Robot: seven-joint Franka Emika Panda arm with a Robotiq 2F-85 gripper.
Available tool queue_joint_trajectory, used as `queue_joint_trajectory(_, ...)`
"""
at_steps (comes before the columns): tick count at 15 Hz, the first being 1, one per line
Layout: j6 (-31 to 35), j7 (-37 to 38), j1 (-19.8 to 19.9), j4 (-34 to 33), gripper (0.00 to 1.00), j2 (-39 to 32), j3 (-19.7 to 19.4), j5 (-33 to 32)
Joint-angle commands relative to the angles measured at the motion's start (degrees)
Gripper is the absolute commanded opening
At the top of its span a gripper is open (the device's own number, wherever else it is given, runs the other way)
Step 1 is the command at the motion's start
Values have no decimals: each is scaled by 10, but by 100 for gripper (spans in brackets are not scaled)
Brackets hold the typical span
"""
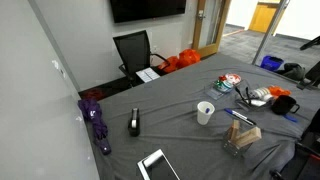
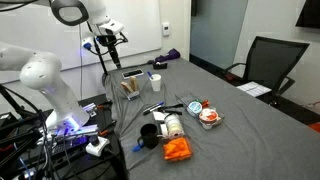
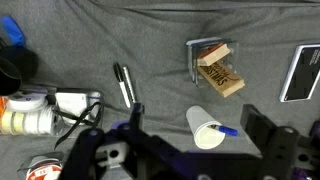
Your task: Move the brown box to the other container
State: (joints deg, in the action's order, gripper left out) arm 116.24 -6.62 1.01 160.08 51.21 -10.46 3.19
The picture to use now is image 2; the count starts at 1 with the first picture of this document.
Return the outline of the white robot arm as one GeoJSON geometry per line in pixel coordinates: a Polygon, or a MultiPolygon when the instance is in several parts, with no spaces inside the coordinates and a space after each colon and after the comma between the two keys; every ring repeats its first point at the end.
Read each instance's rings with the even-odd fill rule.
{"type": "MultiPolygon", "coordinates": [[[[84,40],[83,47],[101,44],[108,49],[114,64],[121,66],[116,46],[127,38],[116,37],[124,25],[109,16],[106,0],[51,0],[51,10],[64,25],[87,23],[91,34],[84,40]]],[[[89,114],[61,78],[62,64],[55,54],[7,43],[0,44],[0,54],[1,71],[18,71],[22,84],[39,91],[52,105],[53,112],[46,120],[48,129],[76,131],[88,122],[89,114]]]]}

